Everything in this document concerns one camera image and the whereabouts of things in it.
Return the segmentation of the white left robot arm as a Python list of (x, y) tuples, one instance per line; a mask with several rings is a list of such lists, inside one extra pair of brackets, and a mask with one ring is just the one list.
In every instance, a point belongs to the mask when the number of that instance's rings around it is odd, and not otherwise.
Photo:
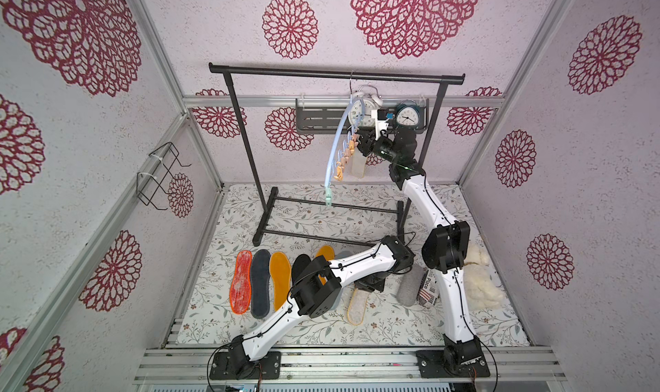
[(245, 379), (254, 375), (271, 348), (300, 322), (322, 316), (344, 287), (374, 277), (382, 280), (410, 268), (414, 253), (398, 237), (384, 237), (374, 247), (344, 259), (320, 257), (292, 281), (284, 304), (254, 331), (235, 337), (213, 356), (219, 358), (209, 378)]

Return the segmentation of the red translucent gel insole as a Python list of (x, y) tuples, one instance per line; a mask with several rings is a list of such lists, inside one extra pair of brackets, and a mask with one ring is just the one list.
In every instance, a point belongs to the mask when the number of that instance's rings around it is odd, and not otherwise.
[(235, 315), (243, 315), (249, 309), (252, 299), (251, 266), (253, 254), (242, 250), (235, 258), (235, 269), (230, 284), (230, 309)]

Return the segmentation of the light blue clip hanger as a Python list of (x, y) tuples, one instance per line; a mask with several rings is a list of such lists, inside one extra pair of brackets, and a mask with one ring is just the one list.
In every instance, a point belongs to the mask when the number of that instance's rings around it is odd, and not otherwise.
[(345, 123), (348, 121), (348, 115), (352, 106), (352, 93), (355, 91), (356, 90), (351, 89), (348, 106), (342, 113), (340, 123), (333, 137), (333, 145), (328, 158), (324, 180), (326, 206), (331, 206), (333, 204), (333, 181), (342, 182), (344, 180), (345, 167), (347, 166), (347, 163), (349, 163), (356, 148), (356, 134), (359, 129), (353, 127), (351, 124), (347, 130), (344, 128)]

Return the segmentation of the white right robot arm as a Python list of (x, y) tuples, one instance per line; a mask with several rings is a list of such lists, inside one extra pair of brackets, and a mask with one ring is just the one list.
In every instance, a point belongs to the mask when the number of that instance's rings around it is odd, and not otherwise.
[(464, 287), (469, 224), (457, 220), (431, 189), (414, 156), (414, 130), (397, 129), (393, 139), (385, 130), (377, 129), (360, 129), (357, 135), (357, 150), (363, 156), (373, 154), (389, 162), (391, 180), (414, 203), (430, 229), (421, 254), (439, 285), (444, 312), (443, 369), (452, 377), (489, 377), (485, 348), (471, 322)]

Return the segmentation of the yellow-edged grey felt insole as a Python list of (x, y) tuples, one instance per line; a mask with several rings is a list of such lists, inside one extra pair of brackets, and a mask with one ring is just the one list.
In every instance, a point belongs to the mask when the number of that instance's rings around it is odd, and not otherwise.
[(332, 261), (335, 259), (335, 251), (330, 245), (322, 246), (317, 254), (316, 258), (324, 258), (326, 261)]

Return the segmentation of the dark grey felt insole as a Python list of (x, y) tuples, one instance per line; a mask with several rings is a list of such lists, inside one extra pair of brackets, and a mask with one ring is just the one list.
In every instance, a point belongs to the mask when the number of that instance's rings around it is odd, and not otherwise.
[(270, 259), (271, 253), (266, 249), (259, 249), (253, 257), (250, 271), (251, 314), (255, 319), (263, 319), (270, 313)]

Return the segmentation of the white dotted foam insole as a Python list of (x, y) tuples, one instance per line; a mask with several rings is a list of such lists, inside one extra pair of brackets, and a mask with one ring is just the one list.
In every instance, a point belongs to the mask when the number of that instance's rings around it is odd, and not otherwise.
[(295, 285), (295, 283), (297, 283), (300, 280), (300, 278), (302, 278), (305, 268), (309, 266), (311, 261), (312, 260), (308, 254), (299, 254), (299, 256), (297, 256), (291, 269), (292, 285)]

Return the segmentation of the orange yellow insole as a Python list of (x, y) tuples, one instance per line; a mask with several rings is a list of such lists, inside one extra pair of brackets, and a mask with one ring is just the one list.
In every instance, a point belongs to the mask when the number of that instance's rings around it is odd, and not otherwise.
[(273, 282), (273, 310), (277, 311), (285, 302), (290, 290), (292, 278), (292, 265), (282, 252), (275, 252), (271, 256), (269, 272)]

